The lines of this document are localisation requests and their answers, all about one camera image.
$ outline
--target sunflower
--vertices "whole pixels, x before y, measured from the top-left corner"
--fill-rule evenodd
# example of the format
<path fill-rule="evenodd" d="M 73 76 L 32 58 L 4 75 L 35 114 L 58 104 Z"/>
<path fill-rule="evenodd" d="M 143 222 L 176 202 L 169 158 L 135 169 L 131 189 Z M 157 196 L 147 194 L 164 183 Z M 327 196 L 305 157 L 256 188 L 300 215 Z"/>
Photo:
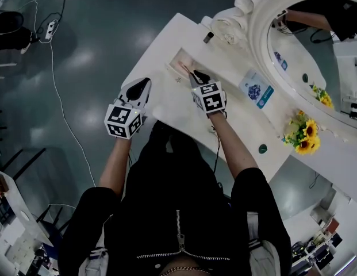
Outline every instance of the sunflower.
<path fill-rule="evenodd" d="M 296 146 L 295 151 L 300 155 L 310 154 L 312 152 L 313 143 L 309 140 L 308 137 L 300 140 L 300 144 Z"/>
<path fill-rule="evenodd" d="M 311 154 L 314 154 L 315 151 L 317 151 L 320 147 L 320 138 L 318 136 L 316 136 L 313 140 L 312 140 L 313 144 L 311 146 Z"/>
<path fill-rule="evenodd" d="M 317 136 L 318 127 L 314 120 L 308 120 L 306 122 L 306 128 L 303 129 L 304 135 L 310 139 L 313 139 Z"/>

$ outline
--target white table surface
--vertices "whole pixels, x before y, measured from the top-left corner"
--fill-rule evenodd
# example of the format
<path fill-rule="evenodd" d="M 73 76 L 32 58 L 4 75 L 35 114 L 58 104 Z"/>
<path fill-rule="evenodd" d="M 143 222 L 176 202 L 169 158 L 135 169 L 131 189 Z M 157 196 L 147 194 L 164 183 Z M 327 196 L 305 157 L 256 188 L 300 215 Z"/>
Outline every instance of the white table surface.
<path fill-rule="evenodd" d="M 33 236 L 35 239 L 43 242 L 49 246 L 53 246 L 53 244 L 49 241 L 47 235 L 45 234 L 45 230 L 41 229 L 39 224 L 34 219 L 30 210 L 28 209 L 24 199 L 22 198 L 20 192 L 18 191 L 16 183 L 13 179 L 5 174 L 4 172 L 0 172 L 8 185 L 9 191 L 5 193 L 5 197 L 12 208 L 12 211 L 19 219 L 21 224 L 24 226 L 26 231 Z M 29 220 L 27 220 L 21 212 L 24 212 Z"/>
<path fill-rule="evenodd" d="M 203 39 L 207 33 L 208 29 L 203 25 L 176 14 L 149 46 L 122 86 L 145 76 L 151 78 L 147 114 L 191 136 L 216 153 L 217 137 L 209 132 L 209 121 L 193 103 L 189 82 L 181 79 L 178 83 L 178 74 L 168 67 L 183 48 L 197 62 L 225 79 L 221 82 L 227 92 L 228 122 L 269 181 L 293 150 L 284 146 L 278 136 L 293 115 L 294 108 L 274 91 L 260 110 L 237 88 L 253 67 L 251 58 L 216 37 L 205 44 Z M 258 152 L 261 144 L 267 145 L 265 154 Z M 222 149 L 219 155 L 225 160 Z"/>

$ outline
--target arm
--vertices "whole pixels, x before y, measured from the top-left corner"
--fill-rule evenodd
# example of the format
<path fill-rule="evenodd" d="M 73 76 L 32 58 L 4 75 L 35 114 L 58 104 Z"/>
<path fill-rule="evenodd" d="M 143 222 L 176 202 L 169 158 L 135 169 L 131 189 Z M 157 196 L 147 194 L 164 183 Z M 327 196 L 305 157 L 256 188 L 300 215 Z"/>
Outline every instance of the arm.
<path fill-rule="evenodd" d="M 322 14 L 288 10 L 286 20 L 299 22 L 304 25 L 313 26 L 314 28 L 333 31 L 327 18 Z"/>
<path fill-rule="evenodd" d="M 58 264 L 63 276 L 78 275 L 80 265 L 95 249 L 103 223 L 118 208 L 130 147 L 130 140 L 117 139 L 99 181 L 100 187 L 90 188 L 82 195 L 59 250 Z"/>
<path fill-rule="evenodd" d="M 246 168 L 257 168 L 254 158 L 227 122 L 222 113 L 209 115 L 223 147 L 228 167 L 234 179 Z"/>
<path fill-rule="evenodd" d="M 112 189 L 118 197 L 122 197 L 125 186 L 127 158 L 130 148 L 131 140 L 117 138 L 99 181 L 100 187 Z"/>

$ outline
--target white cable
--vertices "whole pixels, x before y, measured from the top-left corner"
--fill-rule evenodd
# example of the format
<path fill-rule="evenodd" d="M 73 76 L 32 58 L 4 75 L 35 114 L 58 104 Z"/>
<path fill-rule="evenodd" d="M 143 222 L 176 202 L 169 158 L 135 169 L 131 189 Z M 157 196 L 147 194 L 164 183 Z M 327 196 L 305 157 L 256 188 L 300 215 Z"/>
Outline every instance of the white cable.
<path fill-rule="evenodd" d="M 72 205 L 66 205 L 66 204 L 49 204 L 48 206 L 50 206 L 50 205 L 69 206 L 69 207 L 71 207 L 71 208 L 73 208 L 73 209 L 76 209 L 74 206 L 72 206 Z"/>
<path fill-rule="evenodd" d="M 66 204 L 49 204 L 48 207 L 49 207 L 50 205 L 64 205 L 64 206 L 69 206 L 70 208 L 76 209 L 74 206 L 72 206 L 72 205 L 66 205 Z M 52 218 L 52 215 L 51 215 L 50 212 L 49 212 L 49 216 L 50 216 L 50 218 L 52 219 L 52 221 L 54 222 L 54 219 Z"/>
<path fill-rule="evenodd" d="M 37 2 L 36 0 L 32 0 L 32 1 L 28 2 L 28 3 L 26 3 L 25 5 L 27 5 L 27 4 L 31 3 L 31 2 L 35 2 L 35 4 L 36 4 L 36 11 L 35 11 L 35 18 L 34 18 L 34 33 L 35 33 L 36 38 L 38 38 L 38 37 L 37 37 L 37 34 L 36 34 L 36 14 L 38 13 L 38 2 Z M 58 21 L 58 20 L 53 20 L 52 22 L 57 22 L 57 28 L 56 28 L 56 29 L 54 30 L 54 32 L 52 33 L 51 39 L 49 40 L 49 42 L 42 42 L 42 41 L 40 41 L 40 40 L 39 40 L 39 42 L 41 42 L 42 44 L 49 44 L 49 43 L 51 44 L 53 85 L 54 85 L 54 88 L 55 88 L 55 90 L 56 90 L 56 92 L 57 92 L 57 96 L 58 96 L 58 99 L 59 99 L 59 102 L 60 102 L 63 120 L 64 120 L 64 122 L 66 123 L 66 125 L 67 125 L 67 127 L 68 127 L 68 130 L 70 130 L 70 132 L 71 132 L 71 134 L 73 135 L 74 139 L 75 139 L 76 142 L 79 144 L 79 146 L 80 146 L 80 148 L 81 148 L 81 150 L 82 150 L 82 154 L 84 155 L 85 161 L 86 161 L 87 166 L 88 166 L 88 168 L 89 168 L 89 173 L 90 173 L 90 176 L 91 176 L 91 180 L 93 181 L 93 185 L 94 185 L 94 187 L 97 187 L 96 184 L 95 184 L 95 180 L 94 180 L 93 174 L 91 173 L 90 163 L 89 163 L 89 161 L 88 161 L 87 158 L 86 158 L 85 151 L 84 151 L 84 149 L 83 149 L 81 143 L 79 142 L 79 140 L 76 138 L 75 134 L 73 133 L 73 131 L 72 131 L 70 125 L 68 124 L 68 122 L 67 122 L 67 120 L 66 120 L 66 117 L 65 117 L 65 115 L 64 115 L 64 110 L 63 110 L 62 99 L 61 99 L 61 96 L 59 95 L 59 92 L 58 92 L 58 89 L 57 89 L 57 86 L 56 86 L 56 79 L 55 79 L 55 74 L 54 74 L 54 55 L 53 55 L 52 40 L 53 40 L 53 37 L 54 37 L 55 33 L 56 33 L 57 30 L 58 30 L 59 21 Z"/>

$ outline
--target shiny floor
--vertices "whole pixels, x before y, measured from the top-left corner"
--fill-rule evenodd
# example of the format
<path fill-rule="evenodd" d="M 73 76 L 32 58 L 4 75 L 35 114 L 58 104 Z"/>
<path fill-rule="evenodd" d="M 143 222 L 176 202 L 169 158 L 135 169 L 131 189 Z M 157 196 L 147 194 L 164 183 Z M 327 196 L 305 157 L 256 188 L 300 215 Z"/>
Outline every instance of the shiny floor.
<path fill-rule="evenodd" d="M 4 10 L 17 10 L 31 0 L 8 0 Z M 195 22 L 233 6 L 234 0 L 67 0 L 62 22 L 53 40 L 56 85 L 65 117 L 82 144 L 96 183 L 112 149 L 114 139 L 105 130 L 106 107 L 115 99 L 122 81 L 161 29 L 177 12 Z M 36 27 L 49 13 L 59 12 L 63 0 L 37 0 Z M 30 3 L 21 9 L 25 26 L 34 28 L 36 8 Z M 43 24 L 52 21 L 52 16 Z M 33 214 L 39 215 L 48 204 L 76 206 L 82 193 L 93 186 L 81 148 L 68 130 L 52 80 L 49 44 L 35 44 L 25 55 L 19 51 L 0 51 L 0 63 L 16 62 L 0 75 L 0 152 L 6 162 L 20 149 L 25 151 L 7 173 L 13 175 L 39 149 L 47 151 L 23 173 L 17 185 Z M 146 143 L 154 120 L 148 119 L 134 137 L 132 159 Z M 214 165 L 215 154 L 200 146 L 203 156 Z M 308 178 L 294 175 L 308 172 Z M 233 179 L 220 160 L 216 172 L 226 194 Z M 290 158 L 271 187 L 284 218 L 308 207 L 322 196 L 309 191 L 312 171 Z M 297 200 L 292 195 L 298 193 Z M 54 207 L 54 216 L 58 207 Z M 60 224 L 70 217 L 64 208 Z"/>

